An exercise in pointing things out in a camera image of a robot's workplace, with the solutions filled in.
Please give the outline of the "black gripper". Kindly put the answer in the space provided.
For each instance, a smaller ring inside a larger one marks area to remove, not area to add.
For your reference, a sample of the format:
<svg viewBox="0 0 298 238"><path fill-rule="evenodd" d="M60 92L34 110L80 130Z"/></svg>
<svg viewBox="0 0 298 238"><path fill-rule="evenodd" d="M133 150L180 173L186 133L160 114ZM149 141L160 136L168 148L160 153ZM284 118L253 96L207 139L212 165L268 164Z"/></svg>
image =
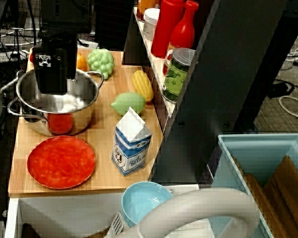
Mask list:
<svg viewBox="0 0 298 238"><path fill-rule="evenodd" d="M34 71L39 91L64 95L66 79L76 74L77 34L72 31L39 31L42 40L33 48Z"/></svg>

